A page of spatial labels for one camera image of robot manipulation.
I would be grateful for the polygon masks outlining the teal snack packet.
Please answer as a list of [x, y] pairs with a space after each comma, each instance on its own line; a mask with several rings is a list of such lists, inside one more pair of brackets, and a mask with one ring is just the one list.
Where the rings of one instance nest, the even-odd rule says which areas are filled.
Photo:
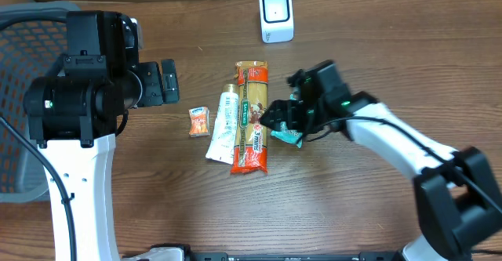
[[271, 130], [271, 135], [285, 143], [295, 145], [298, 148], [302, 147], [303, 134], [295, 129], [290, 129], [285, 122], [281, 124], [280, 130]]

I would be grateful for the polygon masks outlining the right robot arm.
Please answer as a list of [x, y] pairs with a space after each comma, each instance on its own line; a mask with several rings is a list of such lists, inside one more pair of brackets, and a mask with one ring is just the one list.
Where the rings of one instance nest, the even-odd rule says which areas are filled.
[[501, 191], [479, 149], [438, 143], [376, 97], [352, 93], [332, 60], [298, 70], [287, 83], [296, 99], [273, 101], [262, 125], [286, 125], [313, 140], [341, 132], [412, 182], [421, 235], [401, 250], [403, 260], [470, 260], [476, 245], [500, 231]]

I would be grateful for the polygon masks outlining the grey plastic basket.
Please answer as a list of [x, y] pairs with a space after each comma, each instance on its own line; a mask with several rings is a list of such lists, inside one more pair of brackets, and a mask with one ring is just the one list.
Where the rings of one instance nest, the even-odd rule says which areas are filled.
[[[1, 7], [1, 116], [29, 137], [23, 98], [31, 82], [46, 74], [67, 50], [65, 18], [78, 11], [71, 2], [39, 2]], [[39, 161], [1, 128], [1, 202], [49, 199]]]

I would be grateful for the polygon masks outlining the white barcode scanner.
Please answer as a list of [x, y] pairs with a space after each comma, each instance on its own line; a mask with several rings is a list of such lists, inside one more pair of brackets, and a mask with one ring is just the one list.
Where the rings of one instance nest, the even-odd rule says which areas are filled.
[[294, 37], [293, 0], [259, 0], [264, 43], [289, 42]]

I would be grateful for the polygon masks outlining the white tube gold cap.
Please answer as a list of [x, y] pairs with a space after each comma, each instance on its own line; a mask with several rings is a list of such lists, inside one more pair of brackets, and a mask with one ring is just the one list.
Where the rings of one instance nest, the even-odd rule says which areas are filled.
[[220, 95], [213, 136], [206, 158], [232, 164], [234, 144], [238, 126], [238, 86], [226, 84]]

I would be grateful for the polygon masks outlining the small orange sachet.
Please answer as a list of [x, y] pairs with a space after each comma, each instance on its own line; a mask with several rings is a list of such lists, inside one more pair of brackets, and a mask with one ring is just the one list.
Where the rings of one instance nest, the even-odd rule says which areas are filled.
[[189, 110], [191, 120], [190, 137], [209, 136], [209, 108], [196, 107]]

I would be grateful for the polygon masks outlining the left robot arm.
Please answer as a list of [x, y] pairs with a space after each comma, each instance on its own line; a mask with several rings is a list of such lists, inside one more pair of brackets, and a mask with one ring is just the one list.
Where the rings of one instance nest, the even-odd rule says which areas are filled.
[[133, 108], [177, 103], [175, 63], [139, 60], [140, 26], [117, 12], [66, 17], [67, 51], [24, 96], [45, 167], [58, 260], [116, 260], [111, 169]]

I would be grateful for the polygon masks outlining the orange spaghetti packet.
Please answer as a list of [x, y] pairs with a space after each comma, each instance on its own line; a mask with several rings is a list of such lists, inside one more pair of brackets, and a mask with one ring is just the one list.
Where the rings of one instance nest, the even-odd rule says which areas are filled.
[[238, 61], [238, 128], [232, 174], [267, 173], [267, 128], [260, 119], [267, 109], [267, 61]]

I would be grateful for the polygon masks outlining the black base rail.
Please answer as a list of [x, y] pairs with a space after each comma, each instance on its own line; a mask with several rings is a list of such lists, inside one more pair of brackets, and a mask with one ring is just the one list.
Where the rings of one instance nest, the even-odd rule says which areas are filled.
[[406, 256], [404, 252], [360, 252], [352, 254], [251, 254], [235, 255], [226, 252], [195, 252], [189, 245], [162, 244], [141, 254], [123, 256], [121, 260], [183, 260], [183, 261], [405, 261], [444, 260], [435, 253]]

